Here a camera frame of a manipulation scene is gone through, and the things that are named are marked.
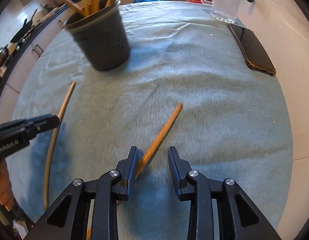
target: human hand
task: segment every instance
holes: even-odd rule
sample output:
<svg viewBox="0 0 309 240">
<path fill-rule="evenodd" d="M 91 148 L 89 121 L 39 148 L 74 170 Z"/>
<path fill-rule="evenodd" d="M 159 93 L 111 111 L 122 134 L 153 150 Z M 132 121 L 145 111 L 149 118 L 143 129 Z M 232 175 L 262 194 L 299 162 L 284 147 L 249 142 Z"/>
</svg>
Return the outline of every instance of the human hand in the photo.
<svg viewBox="0 0 309 240">
<path fill-rule="evenodd" d="M 4 205 L 8 211 L 12 209 L 13 193 L 5 160 L 0 163 L 0 204 Z"/>
</svg>

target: table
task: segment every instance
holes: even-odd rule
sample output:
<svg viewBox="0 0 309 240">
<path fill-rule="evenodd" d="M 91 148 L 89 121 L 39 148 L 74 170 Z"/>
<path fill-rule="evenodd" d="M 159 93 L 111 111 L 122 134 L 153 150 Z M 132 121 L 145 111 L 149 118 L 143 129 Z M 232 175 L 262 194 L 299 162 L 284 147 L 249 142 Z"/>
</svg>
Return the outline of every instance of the table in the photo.
<svg viewBox="0 0 309 240">
<path fill-rule="evenodd" d="M 212 19 L 205 6 L 153 2 L 121 6 L 120 13 L 131 46 L 126 63 L 98 72 L 62 31 L 18 99 L 13 118 L 57 114 L 71 81 L 77 81 L 54 150 L 50 203 L 73 179 L 96 179 L 113 169 L 132 145 L 145 152 L 182 102 L 132 198 L 118 208 L 119 237 L 186 236 L 189 204 L 174 195 L 169 146 L 211 179 L 234 178 L 276 228 L 290 186 L 293 150 L 277 78 L 247 68 L 226 24 Z M 15 197 L 34 221 L 43 213 L 50 136 L 38 135 L 7 160 Z"/>
</svg>

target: black phone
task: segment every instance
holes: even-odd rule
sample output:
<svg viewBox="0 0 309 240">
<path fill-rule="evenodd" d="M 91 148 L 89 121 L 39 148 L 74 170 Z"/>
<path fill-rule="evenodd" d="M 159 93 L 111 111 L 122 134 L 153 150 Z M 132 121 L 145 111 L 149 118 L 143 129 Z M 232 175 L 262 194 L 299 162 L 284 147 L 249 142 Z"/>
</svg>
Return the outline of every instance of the black phone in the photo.
<svg viewBox="0 0 309 240">
<path fill-rule="evenodd" d="M 277 71 L 267 52 L 252 30 L 231 23 L 228 24 L 228 28 L 235 37 L 249 68 L 271 76 L 276 75 Z"/>
</svg>

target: metal screw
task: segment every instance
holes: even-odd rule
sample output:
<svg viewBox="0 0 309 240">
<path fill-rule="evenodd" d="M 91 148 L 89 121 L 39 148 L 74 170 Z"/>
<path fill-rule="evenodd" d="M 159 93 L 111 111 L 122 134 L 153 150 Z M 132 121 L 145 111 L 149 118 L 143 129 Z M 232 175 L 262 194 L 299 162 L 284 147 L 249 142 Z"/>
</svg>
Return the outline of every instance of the metal screw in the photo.
<svg viewBox="0 0 309 240">
<path fill-rule="evenodd" d="M 82 184 L 82 179 L 75 179 L 75 180 L 72 182 L 72 184 L 73 184 L 74 186 L 79 186 L 79 185 Z"/>
<path fill-rule="evenodd" d="M 197 171 L 189 171 L 189 175 L 191 177 L 197 177 L 198 176 L 198 172 Z"/>
<path fill-rule="evenodd" d="M 233 179 L 226 179 L 226 183 L 230 186 L 234 185 L 235 181 Z"/>
<path fill-rule="evenodd" d="M 116 170 L 112 170 L 112 171 L 109 172 L 109 175 L 110 175 L 111 177 L 116 177 L 116 176 L 119 175 L 119 172 L 116 171 Z"/>
</svg>

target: utensil holder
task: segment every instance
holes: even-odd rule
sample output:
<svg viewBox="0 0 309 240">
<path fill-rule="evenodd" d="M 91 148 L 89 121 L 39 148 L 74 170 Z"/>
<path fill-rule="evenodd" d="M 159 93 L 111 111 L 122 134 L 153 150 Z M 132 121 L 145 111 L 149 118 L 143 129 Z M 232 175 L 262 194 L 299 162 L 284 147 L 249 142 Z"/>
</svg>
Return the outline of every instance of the utensil holder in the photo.
<svg viewBox="0 0 309 240">
<path fill-rule="evenodd" d="M 105 8 L 107 0 L 100 0 L 98 12 L 83 17 L 75 12 L 64 24 L 87 59 L 96 70 L 118 67 L 130 56 L 130 47 L 119 14 L 119 2 Z"/>
</svg>

